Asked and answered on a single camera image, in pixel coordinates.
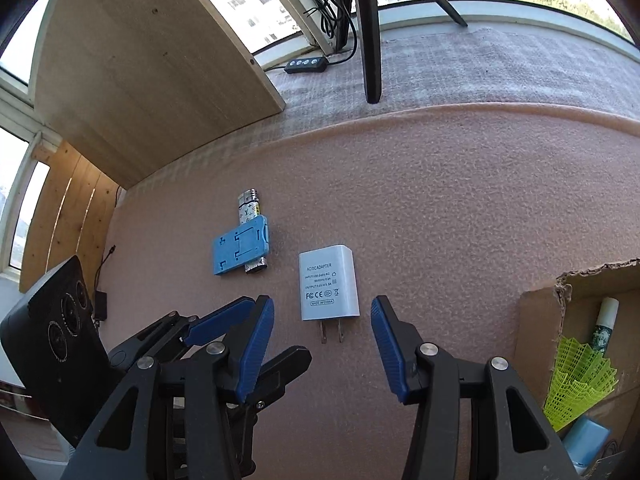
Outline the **white blue lotion bottle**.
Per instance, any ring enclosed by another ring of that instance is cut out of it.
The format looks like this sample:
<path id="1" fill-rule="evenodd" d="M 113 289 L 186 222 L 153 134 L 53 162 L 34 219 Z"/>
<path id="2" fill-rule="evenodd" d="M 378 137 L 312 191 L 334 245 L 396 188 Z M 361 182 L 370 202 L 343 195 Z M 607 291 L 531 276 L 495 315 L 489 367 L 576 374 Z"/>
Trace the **white blue lotion bottle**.
<path id="1" fill-rule="evenodd" d="M 574 422 L 562 442 L 578 474 L 587 471 L 610 434 L 611 430 L 585 415 Z"/>

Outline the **black tripod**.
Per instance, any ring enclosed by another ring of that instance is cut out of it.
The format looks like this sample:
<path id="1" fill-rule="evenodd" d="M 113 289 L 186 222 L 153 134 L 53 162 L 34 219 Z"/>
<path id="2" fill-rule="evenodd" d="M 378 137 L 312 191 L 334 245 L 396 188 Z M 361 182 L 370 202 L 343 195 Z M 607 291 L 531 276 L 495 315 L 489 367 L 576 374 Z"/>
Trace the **black tripod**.
<path id="1" fill-rule="evenodd" d="M 382 68 L 378 0 L 342 0 L 348 8 L 356 2 L 358 32 L 362 58 L 364 94 L 367 102 L 380 102 L 382 94 Z M 466 21 L 448 0 L 433 0 L 458 25 L 468 26 Z"/>

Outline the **white power adapter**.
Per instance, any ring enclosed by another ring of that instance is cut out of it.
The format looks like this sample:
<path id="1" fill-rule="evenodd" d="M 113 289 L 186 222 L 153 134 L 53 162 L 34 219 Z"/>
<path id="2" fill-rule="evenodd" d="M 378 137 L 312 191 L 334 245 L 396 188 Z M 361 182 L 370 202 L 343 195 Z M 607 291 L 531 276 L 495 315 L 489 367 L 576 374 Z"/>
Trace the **white power adapter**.
<path id="1" fill-rule="evenodd" d="M 301 252 L 298 270 L 302 320 L 318 323 L 322 344 L 326 343 L 326 321 L 334 320 L 338 341 L 343 342 L 344 318 L 360 315 L 352 250 L 339 244 Z"/>

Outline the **yellow plastic shuttlecock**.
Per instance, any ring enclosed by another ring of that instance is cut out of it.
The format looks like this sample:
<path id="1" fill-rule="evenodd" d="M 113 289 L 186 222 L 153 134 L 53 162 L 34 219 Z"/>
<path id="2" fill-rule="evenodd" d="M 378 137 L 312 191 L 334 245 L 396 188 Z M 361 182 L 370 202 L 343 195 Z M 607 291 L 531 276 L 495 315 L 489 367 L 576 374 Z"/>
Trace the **yellow plastic shuttlecock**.
<path id="1" fill-rule="evenodd" d="M 609 396 L 617 383 L 617 370 L 610 359 L 589 344 L 562 336 L 544 400 L 544 416 L 554 431 L 560 431 Z"/>

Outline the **light wooden board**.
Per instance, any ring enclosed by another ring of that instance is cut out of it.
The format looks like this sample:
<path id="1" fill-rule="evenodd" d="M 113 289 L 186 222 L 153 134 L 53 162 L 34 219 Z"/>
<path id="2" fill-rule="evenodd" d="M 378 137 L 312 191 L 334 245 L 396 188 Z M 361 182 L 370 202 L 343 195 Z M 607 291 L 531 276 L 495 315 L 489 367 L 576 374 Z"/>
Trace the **light wooden board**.
<path id="1" fill-rule="evenodd" d="M 209 0 L 51 0 L 43 122 L 123 188 L 285 104 Z"/>

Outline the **blue plastic phone stand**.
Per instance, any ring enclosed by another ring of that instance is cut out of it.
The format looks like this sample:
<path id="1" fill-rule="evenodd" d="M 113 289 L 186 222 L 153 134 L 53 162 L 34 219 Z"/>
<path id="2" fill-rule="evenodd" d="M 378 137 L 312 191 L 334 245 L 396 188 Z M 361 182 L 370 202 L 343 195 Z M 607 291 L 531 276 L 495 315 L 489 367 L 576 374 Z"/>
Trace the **blue plastic phone stand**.
<path id="1" fill-rule="evenodd" d="M 245 266 L 270 251 L 268 219 L 262 214 L 213 240 L 213 274 Z"/>

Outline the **silver patterned lighter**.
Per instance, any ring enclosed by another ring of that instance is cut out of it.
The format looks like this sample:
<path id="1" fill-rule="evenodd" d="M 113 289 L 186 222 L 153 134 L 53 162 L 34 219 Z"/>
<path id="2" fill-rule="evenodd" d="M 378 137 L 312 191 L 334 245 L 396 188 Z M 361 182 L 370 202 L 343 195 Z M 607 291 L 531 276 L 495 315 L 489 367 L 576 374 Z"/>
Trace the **silver patterned lighter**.
<path id="1" fill-rule="evenodd" d="M 241 224 L 249 222 L 260 214 L 259 197 L 254 188 L 249 188 L 238 197 L 239 222 Z M 246 273 L 258 272 L 267 267 L 265 257 L 260 257 L 250 261 L 244 266 Z"/>

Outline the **cardboard box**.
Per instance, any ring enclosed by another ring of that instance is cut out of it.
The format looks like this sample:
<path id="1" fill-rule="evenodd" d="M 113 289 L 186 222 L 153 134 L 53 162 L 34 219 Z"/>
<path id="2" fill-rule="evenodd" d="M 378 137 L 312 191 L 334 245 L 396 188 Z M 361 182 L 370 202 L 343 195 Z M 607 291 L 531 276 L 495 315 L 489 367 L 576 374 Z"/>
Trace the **cardboard box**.
<path id="1" fill-rule="evenodd" d="M 639 435 L 639 261 L 570 271 L 518 300 L 514 367 L 552 429 L 603 428 L 600 457 Z"/>

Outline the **green white marker tube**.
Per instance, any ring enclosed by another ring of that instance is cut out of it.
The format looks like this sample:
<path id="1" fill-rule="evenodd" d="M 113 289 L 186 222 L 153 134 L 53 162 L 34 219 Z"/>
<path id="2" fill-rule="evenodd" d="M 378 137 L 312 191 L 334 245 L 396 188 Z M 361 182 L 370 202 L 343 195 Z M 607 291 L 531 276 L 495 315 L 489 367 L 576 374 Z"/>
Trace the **green white marker tube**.
<path id="1" fill-rule="evenodd" d="M 594 326 L 590 347 L 595 352 L 605 354 L 614 330 L 620 302 L 616 298 L 602 299 L 596 325 Z"/>

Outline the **pine slat wooden panel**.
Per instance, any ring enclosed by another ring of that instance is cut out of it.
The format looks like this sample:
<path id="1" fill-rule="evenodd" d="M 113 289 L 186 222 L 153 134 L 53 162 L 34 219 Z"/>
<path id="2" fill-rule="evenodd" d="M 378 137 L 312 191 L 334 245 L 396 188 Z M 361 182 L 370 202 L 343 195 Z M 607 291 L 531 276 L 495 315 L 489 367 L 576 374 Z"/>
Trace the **pine slat wooden panel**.
<path id="1" fill-rule="evenodd" d="M 42 160 L 49 172 L 27 232 L 18 289 L 27 292 L 47 270 L 76 255 L 92 292 L 118 185 L 67 142 Z"/>

